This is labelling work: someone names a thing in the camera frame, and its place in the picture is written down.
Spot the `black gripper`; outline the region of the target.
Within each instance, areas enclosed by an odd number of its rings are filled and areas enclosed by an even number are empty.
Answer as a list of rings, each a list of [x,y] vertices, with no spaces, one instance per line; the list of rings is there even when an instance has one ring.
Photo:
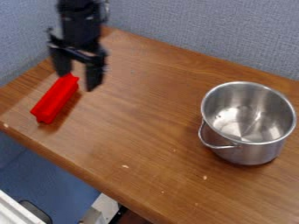
[[[48,29],[48,47],[56,74],[70,72],[73,60],[85,65],[85,84],[90,92],[104,80],[101,63],[106,52],[98,43],[100,24],[108,20],[108,7],[100,0],[58,0],[60,24]]]

